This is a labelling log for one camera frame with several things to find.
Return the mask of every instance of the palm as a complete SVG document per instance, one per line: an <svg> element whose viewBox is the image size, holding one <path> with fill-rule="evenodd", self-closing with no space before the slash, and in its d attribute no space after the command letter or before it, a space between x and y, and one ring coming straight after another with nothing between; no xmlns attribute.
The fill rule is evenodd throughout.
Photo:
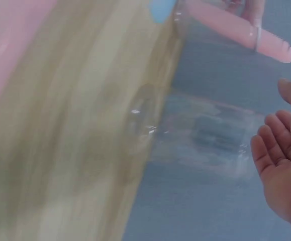
<svg viewBox="0 0 291 241"><path fill-rule="evenodd" d="M283 98L291 103L290 97ZM291 222L291 113L281 110L267 116L251 148L268 205Z"/></svg>

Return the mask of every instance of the gray background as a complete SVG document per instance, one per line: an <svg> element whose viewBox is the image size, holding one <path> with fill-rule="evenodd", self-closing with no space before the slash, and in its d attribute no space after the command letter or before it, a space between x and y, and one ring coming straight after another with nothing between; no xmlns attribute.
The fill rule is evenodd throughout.
<svg viewBox="0 0 291 241"><path fill-rule="evenodd" d="M263 26L291 44L291 1L266 0ZM206 43L192 29L173 88L267 114L288 108L277 93L291 64L232 44ZM260 181L207 180L180 164L148 163L124 241L291 240L291 227L267 207Z"/></svg>

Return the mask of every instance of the blue object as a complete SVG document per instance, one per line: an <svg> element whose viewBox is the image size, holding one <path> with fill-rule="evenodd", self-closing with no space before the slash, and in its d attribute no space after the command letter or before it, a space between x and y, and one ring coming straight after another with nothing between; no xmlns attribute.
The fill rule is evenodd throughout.
<svg viewBox="0 0 291 241"><path fill-rule="evenodd" d="M162 24L170 16L176 0L153 0L150 3L150 11L156 23Z"/></svg>

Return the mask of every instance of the clear plastic container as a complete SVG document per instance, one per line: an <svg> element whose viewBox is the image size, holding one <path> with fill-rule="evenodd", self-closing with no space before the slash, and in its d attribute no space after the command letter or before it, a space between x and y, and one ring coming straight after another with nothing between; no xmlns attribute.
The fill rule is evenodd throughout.
<svg viewBox="0 0 291 241"><path fill-rule="evenodd" d="M253 111L174 91L166 98L151 161L249 180L255 173L250 138L262 122Z"/></svg>

